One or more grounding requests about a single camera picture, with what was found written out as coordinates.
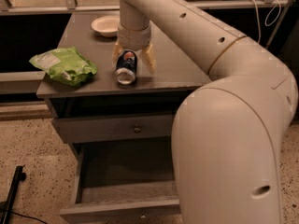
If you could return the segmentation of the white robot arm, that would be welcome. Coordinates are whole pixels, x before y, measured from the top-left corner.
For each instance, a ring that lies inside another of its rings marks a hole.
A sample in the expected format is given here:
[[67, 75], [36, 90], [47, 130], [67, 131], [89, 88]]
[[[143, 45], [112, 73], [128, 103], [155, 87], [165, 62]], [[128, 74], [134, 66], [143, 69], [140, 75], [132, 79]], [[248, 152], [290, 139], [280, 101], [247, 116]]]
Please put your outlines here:
[[279, 156], [298, 104], [290, 69], [235, 28], [184, 0], [121, 0], [121, 26], [149, 18], [210, 83], [173, 121], [184, 224], [283, 224]]

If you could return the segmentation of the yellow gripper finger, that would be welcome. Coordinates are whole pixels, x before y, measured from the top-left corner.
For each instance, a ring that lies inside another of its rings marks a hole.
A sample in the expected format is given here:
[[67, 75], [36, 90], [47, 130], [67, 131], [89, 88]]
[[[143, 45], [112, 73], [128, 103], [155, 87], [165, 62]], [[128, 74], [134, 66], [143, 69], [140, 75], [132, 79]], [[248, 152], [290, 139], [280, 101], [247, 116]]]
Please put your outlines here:
[[143, 48], [141, 51], [141, 58], [143, 64], [146, 65], [151, 73], [155, 72], [156, 61], [154, 48], [152, 44], [149, 44], [147, 47]]
[[112, 52], [112, 62], [115, 63], [123, 52], [123, 47], [119, 42], [116, 42]]

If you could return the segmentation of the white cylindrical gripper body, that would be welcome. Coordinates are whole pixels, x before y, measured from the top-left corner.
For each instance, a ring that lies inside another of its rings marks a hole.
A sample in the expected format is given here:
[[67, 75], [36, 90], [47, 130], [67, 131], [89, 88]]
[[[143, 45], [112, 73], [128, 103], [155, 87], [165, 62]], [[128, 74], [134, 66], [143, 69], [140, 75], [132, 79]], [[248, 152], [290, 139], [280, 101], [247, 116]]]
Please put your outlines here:
[[121, 23], [117, 32], [118, 42], [124, 49], [142, 50], [146, 48], [151, 41], [151, 25], [146, 23], [140, 30], [127, 28]]

